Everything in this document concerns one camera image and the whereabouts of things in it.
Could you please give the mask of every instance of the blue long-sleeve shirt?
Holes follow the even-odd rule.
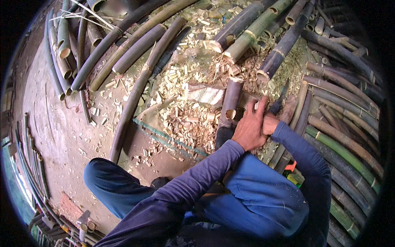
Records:
[[[271,137],[292,154],[297,161],[298,169],[305,177],[300,190],[308,202],[310,212],[306,226],[293,237],[292,245],[324,246],[329,228],[331,201],[331,173],[328,165],[312,145],[284,122],[278,124]],[[261,240],[226,227],[206,230],[194,225],[181,224],[185,212],[190,210],[243,154],[244,149],[238,143],[228,140],[205,160],[138,203],[95,246],[164,246],[168,239],[180,233],[193,239],[194,246],[261,245]]]

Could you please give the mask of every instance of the blue pants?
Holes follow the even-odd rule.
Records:
[[[115,216],[124,218],[156,190],[115,163],[94,158],[86,166],[87,187]],[[301,191],[252,154],[224,181],[231,194],[204,196],[198,204],[213,223],[261,238],[290,236],[303,227],[308,204]]]

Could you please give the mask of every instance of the sleeve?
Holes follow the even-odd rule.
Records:
[[[300,135],[280,122],[272,139],[281,143],[297,162],[305,177],[300,190],[309,206],[308,222],[300,237],[303,246],[325,246],[331,205],[331,171],[319,152]]]
[[[125,218],[95,246],[156,246],[175,235],[184,214],[244,154],[228,140],[212,155],[138,203]]]

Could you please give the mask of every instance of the orange object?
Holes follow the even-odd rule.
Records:
[[[293,162],[292,165],[287,165],[284,170],[290,170],[293,172],[293,170],[295,169],[295,166],[296,166],[296,160]]]

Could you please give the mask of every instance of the left hand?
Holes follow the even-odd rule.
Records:
[[[232,140],[237,142],[246,152],[266,143],[267,135],[262,133],[262,123],[268,99],[268,96],[262,97],[256,112],[254,110],[255,100],[249,102],[243,118],[237,124]]]

